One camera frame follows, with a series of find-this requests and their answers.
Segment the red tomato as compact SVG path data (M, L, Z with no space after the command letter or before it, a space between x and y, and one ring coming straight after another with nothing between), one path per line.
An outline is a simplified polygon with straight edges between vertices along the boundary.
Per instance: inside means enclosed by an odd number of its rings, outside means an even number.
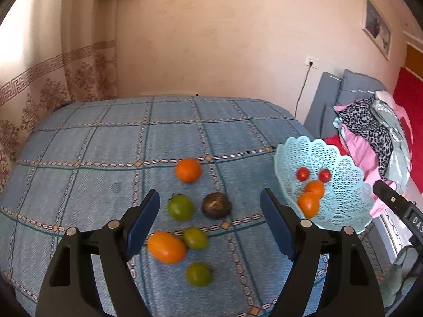
M297 169L296 178L300 182L307 181L309 177L310 177L310 170L309 169L307 169L306 167L300 167L300 168Z
M322 182L322 183L329 183L331 180L332 174L329 171L329 169L327 168L323 168L319 173L318 173L318 179Z

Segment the large orange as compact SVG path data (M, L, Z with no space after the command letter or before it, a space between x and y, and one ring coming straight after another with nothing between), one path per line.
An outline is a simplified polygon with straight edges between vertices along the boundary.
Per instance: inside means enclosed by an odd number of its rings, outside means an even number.
M297 205L306 218L314 218L318 214L320 201L313 192L304 192L297 198Z

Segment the oval orange fruit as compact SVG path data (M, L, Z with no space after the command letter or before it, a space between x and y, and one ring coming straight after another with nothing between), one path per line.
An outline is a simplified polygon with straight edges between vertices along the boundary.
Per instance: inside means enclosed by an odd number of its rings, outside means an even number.
M175 264L183 261L186 256L185 244L174 235L167 232L155 232L147 241L149 253L162 263Z

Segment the green fruit front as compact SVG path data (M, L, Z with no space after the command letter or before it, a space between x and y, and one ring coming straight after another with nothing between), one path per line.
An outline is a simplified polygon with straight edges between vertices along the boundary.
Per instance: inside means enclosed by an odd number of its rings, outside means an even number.
M185 279L195 287L205 287L213 281L213 271L205 263L192 263L185 272Z

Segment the green fruit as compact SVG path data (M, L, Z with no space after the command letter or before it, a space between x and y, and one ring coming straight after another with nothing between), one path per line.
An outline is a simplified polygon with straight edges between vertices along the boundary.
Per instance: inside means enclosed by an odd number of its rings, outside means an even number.
M189 197L178 194L168 200L167 212L175 220L187 221L192 219L195 207Z
M185 272L185 279L195 287L205 287L213 281L213 271L205 263L192 263Z
M183 232L183 241L192 250L203 250L209 245L207 235L196 227L189 227Z

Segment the green fruit back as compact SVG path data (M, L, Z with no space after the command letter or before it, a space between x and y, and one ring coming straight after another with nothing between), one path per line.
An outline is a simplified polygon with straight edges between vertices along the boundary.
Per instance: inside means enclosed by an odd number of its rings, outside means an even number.
M168 200L167 212L175 220L187 221L192 219L195 207L189 197L178 194Z

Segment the dark brown passion fruit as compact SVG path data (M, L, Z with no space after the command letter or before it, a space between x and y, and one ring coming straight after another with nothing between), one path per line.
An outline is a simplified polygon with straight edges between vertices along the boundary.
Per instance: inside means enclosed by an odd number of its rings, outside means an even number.
M221 192L210 193L203 199L201 211L210 219L224 219L232 212L232 203Z

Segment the small orange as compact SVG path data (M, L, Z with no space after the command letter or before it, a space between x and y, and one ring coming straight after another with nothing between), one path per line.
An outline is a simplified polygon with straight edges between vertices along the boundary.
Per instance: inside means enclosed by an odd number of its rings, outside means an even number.
M201 177L201 165L195 159L184 158L176 164L175 174L184 183L194 183Z

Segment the pile of clothes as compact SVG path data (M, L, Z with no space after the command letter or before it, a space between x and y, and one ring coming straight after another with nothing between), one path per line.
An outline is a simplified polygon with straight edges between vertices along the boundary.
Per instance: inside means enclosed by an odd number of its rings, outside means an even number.
M387 91L347 105L330 106L333 126L343 149L372 186L382 180L400 195L407 190L412 171L414 141L410 119Z

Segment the light blue lattice basket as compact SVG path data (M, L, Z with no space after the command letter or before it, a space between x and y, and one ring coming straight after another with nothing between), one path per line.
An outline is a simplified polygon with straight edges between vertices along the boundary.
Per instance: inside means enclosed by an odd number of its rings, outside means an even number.
M290 137L278 145L274 164L285 201L299 218L327 230L349 225L357 233L371 223L371 186L336 146L322 139Z

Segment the grey blue sofa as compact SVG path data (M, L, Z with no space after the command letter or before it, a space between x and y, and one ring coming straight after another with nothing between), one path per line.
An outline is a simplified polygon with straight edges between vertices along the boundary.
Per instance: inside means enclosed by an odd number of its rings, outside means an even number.
M376 91L386 90L387 88L379 80L348 69L344 70L342 78L324 72L304 127L315 138L332 137L338 133L333 126L333 121L337 117L334 107L349 105L356 100L372 97Z

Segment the blue checked bedspread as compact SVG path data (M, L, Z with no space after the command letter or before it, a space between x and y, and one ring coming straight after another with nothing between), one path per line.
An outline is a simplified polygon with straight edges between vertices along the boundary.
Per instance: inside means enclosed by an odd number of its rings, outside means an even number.
M259 206L260 192L280 195L275 148L306 134L290 112L263 100L225 97L147 97L74 103L43 119L19 151L1 194L1 274L34 315L44 274L63 232L95 230L160 195L153 231L198 227L209 245L174 265L142 250L129 262L154 316L267 316L291 268ZM184 183L178 161L197 160L201 177ZM201 211L221 192L232 203L224 219ZM175 195L189 197L192 219L167 212ZM212 268L213 281L185 279L192 263Z

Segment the patterned beige curtain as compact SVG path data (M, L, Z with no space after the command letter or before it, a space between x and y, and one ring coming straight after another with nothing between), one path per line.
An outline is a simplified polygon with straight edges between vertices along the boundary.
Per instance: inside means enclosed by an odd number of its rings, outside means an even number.
M117 15L117 0L3 0L1 182L46 116L119 95Z

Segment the red wall panel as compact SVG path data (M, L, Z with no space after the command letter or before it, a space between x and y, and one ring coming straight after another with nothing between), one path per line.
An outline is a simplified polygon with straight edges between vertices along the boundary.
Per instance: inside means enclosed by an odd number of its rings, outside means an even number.
M412 142L412 179L422 193L422 50L407 44L405 64L400 69L394 99L410 118Z

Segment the framed wall picture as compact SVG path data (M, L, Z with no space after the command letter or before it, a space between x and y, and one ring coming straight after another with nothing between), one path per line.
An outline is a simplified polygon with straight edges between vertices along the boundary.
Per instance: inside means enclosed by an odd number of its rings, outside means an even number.
M384 58L389 60L392 47L392 31L372 0L364 0L362 29Z

